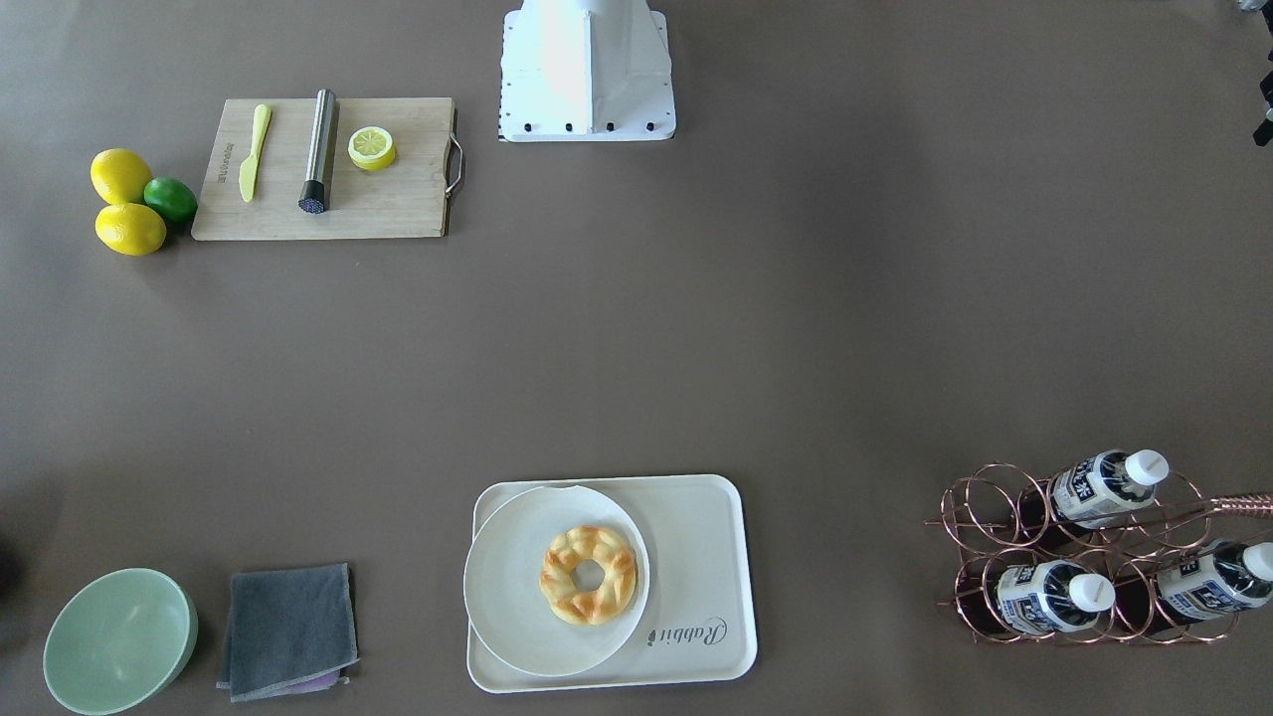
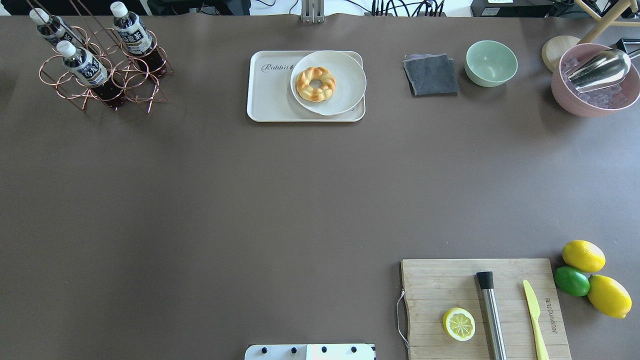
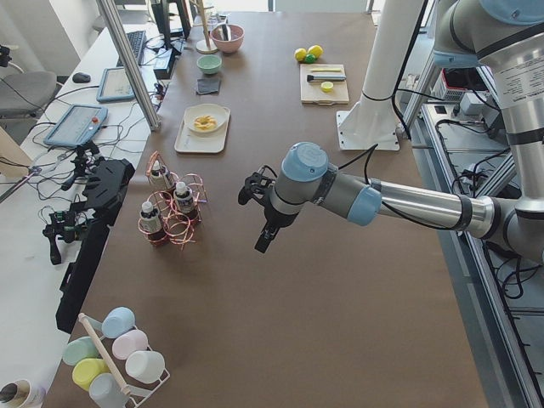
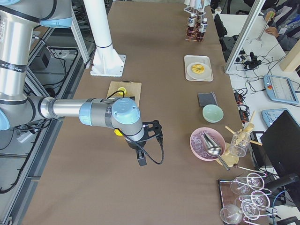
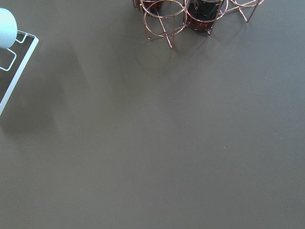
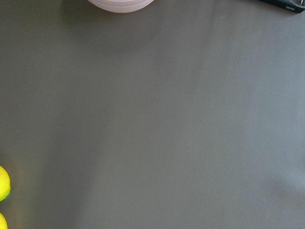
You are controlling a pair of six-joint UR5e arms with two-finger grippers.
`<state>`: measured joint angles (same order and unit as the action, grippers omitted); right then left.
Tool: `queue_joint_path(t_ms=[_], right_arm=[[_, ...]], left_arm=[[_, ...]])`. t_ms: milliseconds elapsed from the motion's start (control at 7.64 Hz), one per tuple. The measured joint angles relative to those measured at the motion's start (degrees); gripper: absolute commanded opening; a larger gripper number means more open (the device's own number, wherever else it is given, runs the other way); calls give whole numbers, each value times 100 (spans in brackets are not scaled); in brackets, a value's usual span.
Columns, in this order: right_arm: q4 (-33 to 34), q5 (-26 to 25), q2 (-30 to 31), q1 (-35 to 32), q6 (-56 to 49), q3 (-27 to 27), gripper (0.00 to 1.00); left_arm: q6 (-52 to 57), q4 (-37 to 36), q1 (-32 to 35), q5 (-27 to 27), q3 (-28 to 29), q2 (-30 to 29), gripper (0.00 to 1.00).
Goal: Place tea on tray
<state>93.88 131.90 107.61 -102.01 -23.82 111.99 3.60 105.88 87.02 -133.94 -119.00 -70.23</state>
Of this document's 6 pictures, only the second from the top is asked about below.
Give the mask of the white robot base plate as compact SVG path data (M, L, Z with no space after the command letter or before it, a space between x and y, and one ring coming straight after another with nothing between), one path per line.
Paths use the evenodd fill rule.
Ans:
M254 344L244 354L245 360L375 360L374 344Z

